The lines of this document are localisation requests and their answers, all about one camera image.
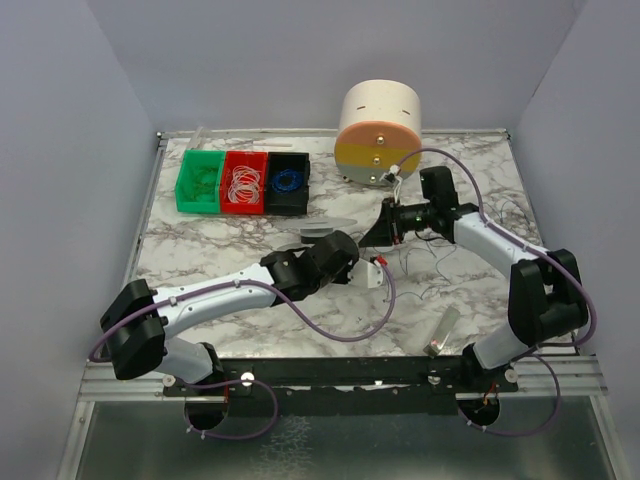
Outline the white perforated cable spool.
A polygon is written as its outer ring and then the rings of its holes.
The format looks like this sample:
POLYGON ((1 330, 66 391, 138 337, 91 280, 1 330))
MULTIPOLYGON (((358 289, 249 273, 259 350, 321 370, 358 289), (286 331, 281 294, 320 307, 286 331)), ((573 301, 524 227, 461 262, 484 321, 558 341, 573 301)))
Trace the white perforated cable spool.
POLYGON ((337 217, 305 217, 277 222, 275 226, 279 230, 295 230, 297 232, 295 242, 281 245, 277 250, 286 251, 311 247, 326 235, 356 223, 355 219, 337 217))

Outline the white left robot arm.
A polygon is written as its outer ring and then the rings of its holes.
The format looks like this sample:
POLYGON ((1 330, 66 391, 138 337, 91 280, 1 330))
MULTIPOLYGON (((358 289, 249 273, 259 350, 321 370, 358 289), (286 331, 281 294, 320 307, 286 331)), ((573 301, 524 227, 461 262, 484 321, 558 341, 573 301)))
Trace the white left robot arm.
POLYGON ((335 231, 302 249, 274 251, 240 271, 192 285, 152 289, 144 279, 126 284, 100 319, 119 380, 156 371, 188 383, 222 366, 214 349, 180 339, 180 333, 233 313, 301 301, 330 283, 345 283, 359 260, 355 241, 335 231))

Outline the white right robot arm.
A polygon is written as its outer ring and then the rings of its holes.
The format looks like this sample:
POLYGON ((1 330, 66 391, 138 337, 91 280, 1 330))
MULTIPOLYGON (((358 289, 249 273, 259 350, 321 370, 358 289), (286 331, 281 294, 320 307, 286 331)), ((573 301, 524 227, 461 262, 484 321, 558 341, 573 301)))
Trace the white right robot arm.
POLYGON ((473 369, 501 367, 587 323, 583 295, 559 270, 579 277, 571 252, 542 249, 539 254, 531 253, 522 239, 510 239, 507 230, 487 226, 478 206, 459 202, 449 168, 425 168, 419 176, 425 201, 403 205, 392 197, 384 199, 378 219, 359 246, 391 247, 401 244, 408 232, 430 229, 504 275, 509 281, 507 323, 464 349, 473 369))

